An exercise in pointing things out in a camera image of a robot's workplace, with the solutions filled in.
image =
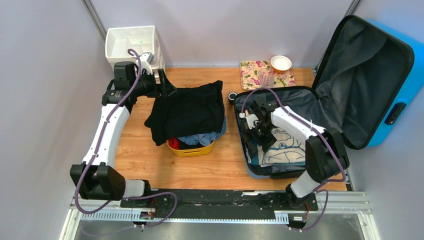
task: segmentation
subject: open suitcase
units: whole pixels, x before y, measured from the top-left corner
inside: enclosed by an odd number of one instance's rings
[[[312,87],[274,88],[281,102],[295,113],[324,128],[336,128],[351,149],[383,142],[403,110],[424,84],[424,44],[378,22],[354,15],[337,26]],[[250,92],[238,94],[234,111],[239,113]],[[274,102],[274,95],[259,90],[247,100]],[[297,178],[305,170],[296,165],[251,164],[241,140],[247,172],[254,178]]]

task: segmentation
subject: white storage box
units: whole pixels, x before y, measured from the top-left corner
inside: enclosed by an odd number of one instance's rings
[[[127,50],[134,49],[139,55],[151,52],[154,56],[151,68],[157,74],[157,69],[165,69],[158,34],[155,26],[132,26],[109,28],[106,35],[106,59],[114,67],[115,63],[130,61],[137,64],[136,58]]]

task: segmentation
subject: yellow laundry basket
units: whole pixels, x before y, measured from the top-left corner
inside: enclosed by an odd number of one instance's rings
[[[193,149],[174,149],[170,146],[169,140],[166,140],[166,145],[173,151],[175,155],[178,157],[189,157],[189,156],[198,156],[198,155],[205,155],[212,151],[212,148],[214,147],[215,141],[213,141],[209,146],[204,146],[200,148],[193,148]]]

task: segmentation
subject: gray floor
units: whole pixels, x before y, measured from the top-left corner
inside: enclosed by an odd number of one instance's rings
[[[316,215],[310,215],[311,225]],[[106,234],[131,226],[122,221],[82,221],[84,231],[90,234]],[[285,225],[276,224],[223,224],[223,223],[162,223],[158,226],[140,229],[128,229],[109,236],[92,237],[78,231],[76,240],[363,240],[361,226],[355,214],[325,215],[319,225],[307,232],[289,231]]]

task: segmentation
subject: floral tray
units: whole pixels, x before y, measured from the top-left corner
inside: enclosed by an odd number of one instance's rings
[[[269,61],[242,61],[240,63],[241,87],[245,90],[260,88],[268,80],[271,65]],[[295,86],[293,69],[282,74],[274,72],[273,88]]]

